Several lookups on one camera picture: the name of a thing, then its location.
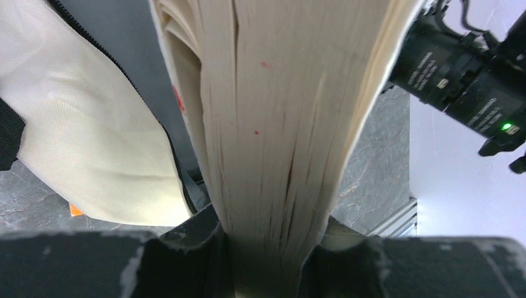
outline white wall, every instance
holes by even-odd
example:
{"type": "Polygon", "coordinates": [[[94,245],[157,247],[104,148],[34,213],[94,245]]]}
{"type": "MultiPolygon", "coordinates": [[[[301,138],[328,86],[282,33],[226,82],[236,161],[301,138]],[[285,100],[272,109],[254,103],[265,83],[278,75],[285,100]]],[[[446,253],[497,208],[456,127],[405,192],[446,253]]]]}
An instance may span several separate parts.
{"type": "MultiPolygon", "coordinates": [[[[525,0],[471,0],[468,21],[502,40],[525,9],[525,0]]],[[[460,0],[452,0],[446,22],[460,30],[460,0]]],[[[482,158],[477,151],[483,143],[431,106],[411,100],[410,189],[419,199],[419,236],[496,235],[526,246],[526,174],[507,167],[526,147],[482,158]]]]}

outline green led light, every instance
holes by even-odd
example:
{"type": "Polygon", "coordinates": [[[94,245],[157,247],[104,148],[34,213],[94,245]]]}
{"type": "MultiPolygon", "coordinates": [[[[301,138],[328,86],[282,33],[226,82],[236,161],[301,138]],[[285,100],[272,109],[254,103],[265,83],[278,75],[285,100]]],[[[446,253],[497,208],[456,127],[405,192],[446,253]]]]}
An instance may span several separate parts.
{"type": "Polygon", "coordinates": [[[511,123],[506,123],[502,126],[502,130],[507,130],[509,129],[510,127],[512,127],[511,123]]]}

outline black plastic part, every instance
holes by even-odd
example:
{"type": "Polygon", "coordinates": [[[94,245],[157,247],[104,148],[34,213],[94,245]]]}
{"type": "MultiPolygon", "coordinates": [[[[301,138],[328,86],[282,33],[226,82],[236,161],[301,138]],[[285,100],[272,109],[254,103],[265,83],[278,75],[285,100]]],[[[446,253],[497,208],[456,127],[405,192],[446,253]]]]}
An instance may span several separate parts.
{"type": "Polygon", "coordinates": [[[489,140],[480,155],[516,150],[526,141],[526,68],[510,57],[524,54],[526,12],[500,45],[482,34],[489,50],[476,42],[480,30],[451,34],[442,17],[438,10],[413,24],[390,82],[489,140]]]}
{"type": "Polygon", "coordinates": [[[526,156],[520,157],[510,164],[510,169],[517,174],[526,172],[526,156]]]}
{"type": "Polygon", "coordinates": [[[395,86],[395,84],[393,84],[391,82],[385,83],[384,87],[380,91],[380,94],[387,93],[389,90],[392,90],[394,88],[394,86],[395,86]]]}
{"type": "Polygon", "coordinates": [[[498,53],[526,70],[526,11],[517,19],[501,42],[498,53]]]}
{"type": "MultiPolygon", "coordinates": [[[[2,235],[0,297],[234,298],[227,244],[211,205],[163,239],[2,235]]],[[[526,297],[525,256],[504,238],[367,238],[332,220],[297,297],[526,297]]]]}

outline book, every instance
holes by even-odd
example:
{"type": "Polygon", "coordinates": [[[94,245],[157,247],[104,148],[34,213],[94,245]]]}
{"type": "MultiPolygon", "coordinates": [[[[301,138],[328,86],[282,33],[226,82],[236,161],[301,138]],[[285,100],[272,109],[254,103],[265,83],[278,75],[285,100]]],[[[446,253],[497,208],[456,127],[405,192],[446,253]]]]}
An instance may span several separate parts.
{"type": "Polygon", "coordinates": [[[421,4],[151,0],[238,296],[297,291],[421,4]]]}

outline black camera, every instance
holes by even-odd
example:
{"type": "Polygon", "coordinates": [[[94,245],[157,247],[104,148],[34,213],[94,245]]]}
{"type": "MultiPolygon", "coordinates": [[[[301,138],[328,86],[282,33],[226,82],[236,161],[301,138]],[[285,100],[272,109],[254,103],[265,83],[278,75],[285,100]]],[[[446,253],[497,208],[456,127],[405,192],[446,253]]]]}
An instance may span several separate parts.
{"type": "MultiPolygon", "coordinates": [[[[498,42],[467,22],[462,4],[470,33],[447,27],[438,1],[409,29],[389,81],[486,137],[481,156],[514,151],[526,141],[526,11],[498,42]]],[[[526,156],[510,169],[526,172],[526,156]]]]}

